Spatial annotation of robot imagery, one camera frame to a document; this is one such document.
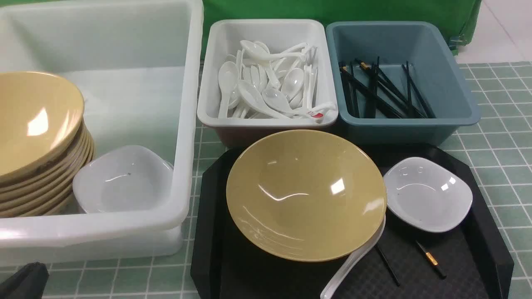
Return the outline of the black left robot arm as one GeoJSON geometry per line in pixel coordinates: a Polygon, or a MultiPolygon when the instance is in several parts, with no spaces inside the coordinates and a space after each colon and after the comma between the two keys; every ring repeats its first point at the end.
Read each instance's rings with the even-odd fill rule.
{"type": "Polygon", "coordinates": [[[1,282],[0,297],[2,299],[41,299],[48,278],[46,264],[28,263],[1,282]]]}

